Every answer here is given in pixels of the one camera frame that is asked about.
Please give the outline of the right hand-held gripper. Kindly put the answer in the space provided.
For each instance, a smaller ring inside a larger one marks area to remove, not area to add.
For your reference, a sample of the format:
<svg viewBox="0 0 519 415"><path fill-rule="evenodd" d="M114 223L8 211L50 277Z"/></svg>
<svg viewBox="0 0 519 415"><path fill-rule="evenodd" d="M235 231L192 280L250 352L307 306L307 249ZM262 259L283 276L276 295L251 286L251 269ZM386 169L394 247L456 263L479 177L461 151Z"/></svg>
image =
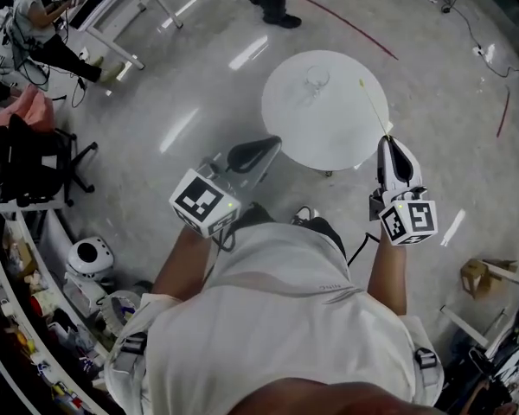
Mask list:
<svg viewBox="0 0 519 415"><path fill-rule="evenodd" d="M408 190L393 190L396 179ZM418 244L438 232L435 201L426 198L419 162L395 137L377 146L379 188L369 196L369 219L379 220L393 246Z"/></svg>

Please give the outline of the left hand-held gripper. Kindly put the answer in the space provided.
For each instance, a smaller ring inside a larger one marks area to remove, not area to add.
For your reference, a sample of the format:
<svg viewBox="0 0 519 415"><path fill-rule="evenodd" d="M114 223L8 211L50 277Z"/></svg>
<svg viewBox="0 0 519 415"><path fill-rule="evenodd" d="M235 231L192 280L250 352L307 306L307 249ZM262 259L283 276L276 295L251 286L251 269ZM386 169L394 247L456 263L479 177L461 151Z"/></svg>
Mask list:
<svg viewBox="0 0 519 415"><path fill-rule="evenodd" d="M204 238L213 236L240 218L264 174L264 161L276 156L277 136L238 144L224 156L208 157L189 169L169 203L176 216Z"/></svg>

